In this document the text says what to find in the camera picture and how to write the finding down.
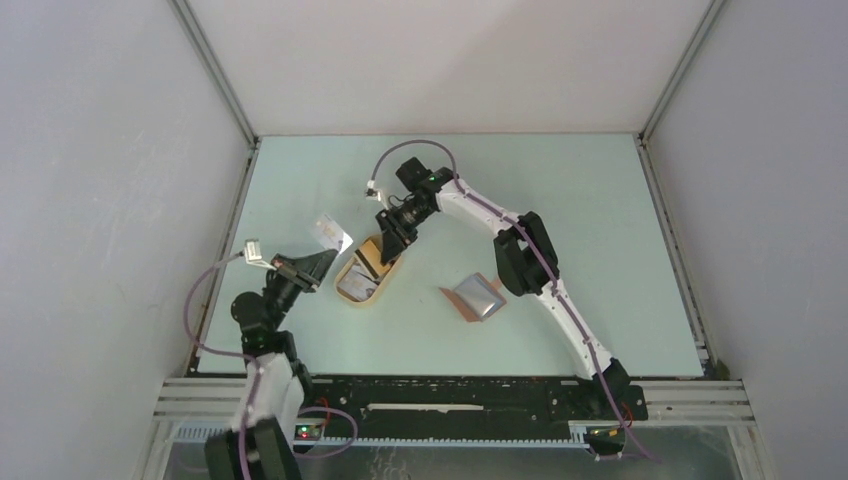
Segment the tan credit card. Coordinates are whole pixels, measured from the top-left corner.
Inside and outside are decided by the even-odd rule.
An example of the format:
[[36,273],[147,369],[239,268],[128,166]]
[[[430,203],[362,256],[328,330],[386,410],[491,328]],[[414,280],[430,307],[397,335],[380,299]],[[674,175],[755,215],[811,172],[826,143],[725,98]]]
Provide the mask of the tan credit card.
[[381,280],[391,269],[382,262],[380,247],[373,240],[366,240],[354,252],[357,261],[374,280]]

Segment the yellow oval tray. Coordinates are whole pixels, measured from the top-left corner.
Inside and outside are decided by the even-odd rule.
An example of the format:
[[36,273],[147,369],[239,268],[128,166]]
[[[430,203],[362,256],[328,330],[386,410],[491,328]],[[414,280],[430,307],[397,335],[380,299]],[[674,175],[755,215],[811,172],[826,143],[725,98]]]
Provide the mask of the yellow oval tray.
[[385,290],[402,258],[383,263],[382,247],[382,236],[376,234],[353,251],[334,281],[334,290],[344,301],[365,307],[374,303]]

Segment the white credit card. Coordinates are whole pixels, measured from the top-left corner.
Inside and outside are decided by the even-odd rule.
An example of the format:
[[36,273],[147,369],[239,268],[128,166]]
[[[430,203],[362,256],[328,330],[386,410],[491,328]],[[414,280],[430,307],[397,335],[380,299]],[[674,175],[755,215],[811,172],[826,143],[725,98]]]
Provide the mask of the white credit card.
[[353,243],[352,237],[328,214],[319,215],[310,225],[312,237],[326,250],[343,254]]

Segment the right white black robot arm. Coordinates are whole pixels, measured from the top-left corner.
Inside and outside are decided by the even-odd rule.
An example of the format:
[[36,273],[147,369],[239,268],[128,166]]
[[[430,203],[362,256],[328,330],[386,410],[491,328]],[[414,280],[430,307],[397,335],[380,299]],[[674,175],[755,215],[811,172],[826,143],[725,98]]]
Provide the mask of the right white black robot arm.
[[514,296],[539,301],[573,349],[577,376],[587,385],[581,392],[585,411],[606,418],[616,411],[631,378],[621,362],[601,343],[567,293],[558,256],[542,218],[535,212],[517,214],[474,190],[453,170],[426,168],[417,158],[395,172],[408,191],[398,205],[377,188],[378,167],[366,184],[366,196],[384,209],[376,215],[382,235],[381,261],[396,260],[418,238],[418,227],[435,213],[479,227],[492,237],[497,275]]

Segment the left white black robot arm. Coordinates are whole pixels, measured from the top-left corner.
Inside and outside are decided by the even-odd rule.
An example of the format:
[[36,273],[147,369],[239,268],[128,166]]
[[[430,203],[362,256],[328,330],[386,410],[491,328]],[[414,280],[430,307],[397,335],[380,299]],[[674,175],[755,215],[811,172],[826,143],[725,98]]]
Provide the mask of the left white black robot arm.
[[229,429],[207,438],[204,459],[212,479],[299,479],[292,442],[296,420],[312,411],[316,390],[291,332],[280,326],[297,298],[316,291],[337,258],[336,249],[262,259],[254,241],[208,268],[205,276],[243,259],[266,272],[259,293],[243,292],[231,305],[241,331],[236,357],[246,368],[245,391]]

